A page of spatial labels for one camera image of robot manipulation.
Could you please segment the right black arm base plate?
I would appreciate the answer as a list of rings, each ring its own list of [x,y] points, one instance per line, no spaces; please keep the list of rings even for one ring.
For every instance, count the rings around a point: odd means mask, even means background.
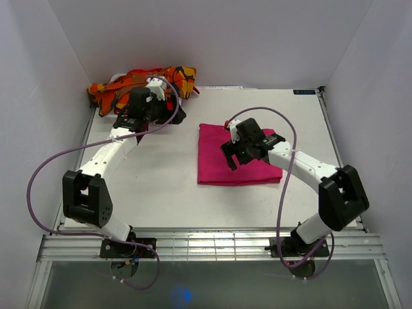
[[[280,240],[280,248],[281,248],[282,256],[286,258],[289,258],[289,257],[303,258],[315,247],[317,243],[315,241],[311,244],[306,244],[304,242],[295,240],[291,236],[280,237],[279,240]],[[273,258],[279,257],[276,237],[269,239],[269,246],[266,246],[265,250],[269,251],[270,255]],[[326,240],[324,240],[322,244],[312,254],[312,256],[315,258],[326,258],[329,255],[330,255],[330,251],[329,251]]]

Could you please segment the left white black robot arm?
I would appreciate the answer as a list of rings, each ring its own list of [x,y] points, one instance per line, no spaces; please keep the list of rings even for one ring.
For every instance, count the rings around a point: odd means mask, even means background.
[[[62,178],[64,216],[116,239],[114,249],[125,258],[135,253],[136,241],[129,237],[131,226],[113,214],[107,181],[138,145],[136,134],[147,131],[151,122],[171,122],[176,117],[180,102],[176,95],[172,96],[176,105],[169,116],[166,88],[167,84],[156,78],[144,87],[133,88],[111,128],[108,142],[78,171],[67,171]]]

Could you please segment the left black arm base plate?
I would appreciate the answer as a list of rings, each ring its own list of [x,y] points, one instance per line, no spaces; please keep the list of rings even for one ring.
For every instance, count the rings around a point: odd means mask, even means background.
[[[140,246],[125,245],[108,239],[104,239],[100,246],[100,258],[105,259],[132,259],[132,258],[154,258],[152,250],[156,250],[156,238],[137,238]]]

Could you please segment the pink trousers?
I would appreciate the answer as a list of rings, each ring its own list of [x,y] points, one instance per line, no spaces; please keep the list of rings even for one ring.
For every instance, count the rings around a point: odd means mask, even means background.
[[[198,138],[199,185],[239,187],[246,185],[278,184],[283,170],[259,160],[238,167],[235,171],[227,165],[220,147],[230,142],[230,133],[223,126],[200,124]]]

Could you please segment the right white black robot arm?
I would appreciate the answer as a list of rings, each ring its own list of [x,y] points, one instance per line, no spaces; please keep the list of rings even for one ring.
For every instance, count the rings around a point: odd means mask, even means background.
[[[267,135],[253,118],[225,124],[230,140],[221,146],[228,166],[236,170],[253,160],[264,161],[295,176],[318,195],[318,211],[281,240],[284,256],[305,256],[330,232],[341,231],[369,209],[356,168],[336,167],[295,150],[284,137]]]

